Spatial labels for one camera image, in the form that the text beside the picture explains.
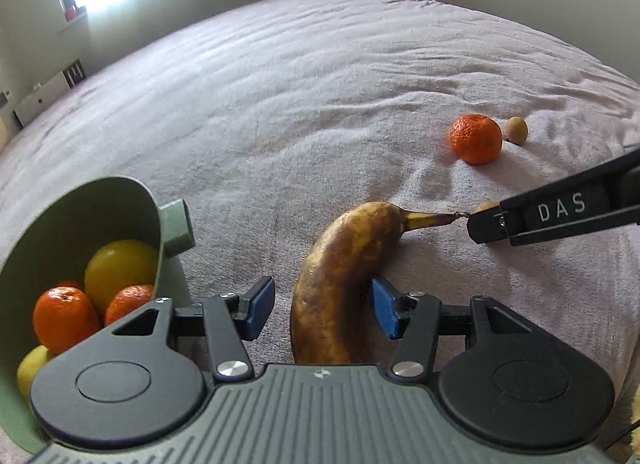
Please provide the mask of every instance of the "white blanket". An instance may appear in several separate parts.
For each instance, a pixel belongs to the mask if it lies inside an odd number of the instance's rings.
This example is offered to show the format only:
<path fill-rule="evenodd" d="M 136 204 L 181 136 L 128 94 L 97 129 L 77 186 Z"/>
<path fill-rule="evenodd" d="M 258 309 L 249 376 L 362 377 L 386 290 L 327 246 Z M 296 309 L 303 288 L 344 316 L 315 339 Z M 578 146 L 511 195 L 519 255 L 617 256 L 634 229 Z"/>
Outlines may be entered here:
<path fill-rule="evenodd" d="M 445 141 L 466 112 L 501 125 L 521 115 L 529 140 L 469 166 Z M 21 132 L 0 154 L 0 257 L 72 187 L 133 176 L 160 203 L 188 203 L 198 244 L 181 258 L 196 300 L 273 275 L 276 307 L 248 348 L 257 363 L 290 362 L 298 269 L 343 211 L 372 199 L 472 210 L 622 154 L 639 126 L 638 85 L 519 24 L 431 0 L 269 0 L 140 50 Z M 449 304 L 490 294 L 620 392 L 638 341 L 639 251 L 635 226 L 510 247 L 476 245 L 458 221 L 407 234 L 385 275 Z M 460 349 L 443 342 L 439 362 Z M 2 464 L 25 457 L 0 438 Z"/>

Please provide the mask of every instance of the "overripe banana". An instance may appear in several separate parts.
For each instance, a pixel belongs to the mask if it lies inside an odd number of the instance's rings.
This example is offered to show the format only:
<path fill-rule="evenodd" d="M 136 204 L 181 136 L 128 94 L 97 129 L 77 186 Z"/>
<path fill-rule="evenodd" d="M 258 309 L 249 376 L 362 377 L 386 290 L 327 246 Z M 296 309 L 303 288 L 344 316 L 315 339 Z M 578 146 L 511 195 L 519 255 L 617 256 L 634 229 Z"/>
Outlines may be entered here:
<path fill-rule="evenodd" d="M 447 225 L 465 213 L 416 213 L 386 202 L 347 211 L 322 234 L 300 270 L 290 336 L 297 364 L 368 362 L 362 307 L 371 276 L 403 233 Z"/>

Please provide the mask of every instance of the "banana stem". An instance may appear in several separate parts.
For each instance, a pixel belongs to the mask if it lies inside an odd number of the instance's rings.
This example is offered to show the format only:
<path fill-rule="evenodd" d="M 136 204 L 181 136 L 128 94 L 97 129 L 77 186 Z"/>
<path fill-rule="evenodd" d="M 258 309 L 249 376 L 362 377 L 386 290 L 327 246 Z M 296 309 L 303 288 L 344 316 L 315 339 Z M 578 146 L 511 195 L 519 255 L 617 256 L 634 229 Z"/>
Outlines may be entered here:
<path fill-rule="evenodd" d="M 461 218 L 469 218 L 470 213 L 418 213 L 416 211 L 406 211 L 404 215 L 404 230 L 413 231 L 425 227 L 437 227 L 439 225 L 449 225 L 451 222 Z"/>

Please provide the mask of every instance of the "green basket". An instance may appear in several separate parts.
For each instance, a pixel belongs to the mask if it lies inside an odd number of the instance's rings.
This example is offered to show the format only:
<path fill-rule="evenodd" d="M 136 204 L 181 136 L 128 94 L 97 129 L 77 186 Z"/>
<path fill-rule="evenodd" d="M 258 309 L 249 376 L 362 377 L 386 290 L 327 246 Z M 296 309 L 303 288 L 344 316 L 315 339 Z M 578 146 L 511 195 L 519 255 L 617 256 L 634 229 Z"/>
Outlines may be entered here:
<path fill-rule="evenodd" d="M 159 251 L 154 297 L 191 303 L 178 254 L 194 246 L 183 200 L 159 207 L 128 177 L 88 182 L 47 208 L 24 232 L 0 272 L 0 426 L 21 448 L 44 446 L 15 381 L 18 364 L 39 343 L 31 313 L 38 297 L 63 280 L 84 281 L 84 268 L 102 246 L 133 238 Z"/>

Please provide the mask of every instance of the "bucket handle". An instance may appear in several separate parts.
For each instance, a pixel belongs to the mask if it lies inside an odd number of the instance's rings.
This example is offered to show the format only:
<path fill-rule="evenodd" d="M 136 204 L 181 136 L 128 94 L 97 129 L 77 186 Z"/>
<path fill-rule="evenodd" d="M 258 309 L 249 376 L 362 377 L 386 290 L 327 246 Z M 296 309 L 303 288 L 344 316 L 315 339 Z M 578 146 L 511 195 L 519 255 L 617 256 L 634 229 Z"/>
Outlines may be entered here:
<path fill-rule="evenodd" d="M 171 258 L 196 245 L 187 203 L 176 200 L 160 208 L 164 254 Z"/>

